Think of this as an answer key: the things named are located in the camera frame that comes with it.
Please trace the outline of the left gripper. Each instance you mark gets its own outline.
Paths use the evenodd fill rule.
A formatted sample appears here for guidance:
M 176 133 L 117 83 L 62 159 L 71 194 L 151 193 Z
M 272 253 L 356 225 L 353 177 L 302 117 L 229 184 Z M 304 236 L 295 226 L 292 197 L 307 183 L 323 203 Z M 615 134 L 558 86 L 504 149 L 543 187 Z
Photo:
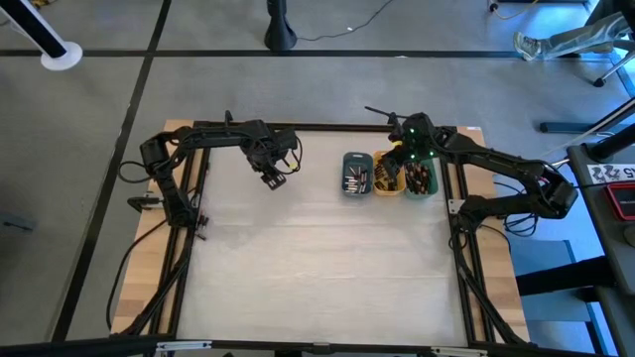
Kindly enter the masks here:
M 271 190 L 275 190 L 287 181 L 284 171 L 277 168 L 279 161 L 283 161 L 287 165 L 287 174 L 293 172 L 292 166 L 286 160 L 288 153 L 292 150 L 293 139 L 291 137 L 274 136 L 259 139 L 247 136 L 245 138 L 247 161 L 254 171 L 263 173 L 261 181 Z

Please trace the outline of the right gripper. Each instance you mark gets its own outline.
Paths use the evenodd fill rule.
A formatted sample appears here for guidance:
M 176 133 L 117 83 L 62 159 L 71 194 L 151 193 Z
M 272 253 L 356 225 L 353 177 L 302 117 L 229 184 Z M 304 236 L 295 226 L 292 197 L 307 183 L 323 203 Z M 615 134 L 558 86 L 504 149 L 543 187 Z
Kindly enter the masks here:
M 389 113 L 389 123 L 393 131 L 389 141 L 394 144 L 389 157 L 379 160 L 379 167 L 384 175 L 388 175 L 390 182 L 397 183 L 400 166 L 394 162 L 407 162 L 431 159 L 436 155 L 434 135 L 436 127 L 430 117 L 423 113 L 410 116 Z

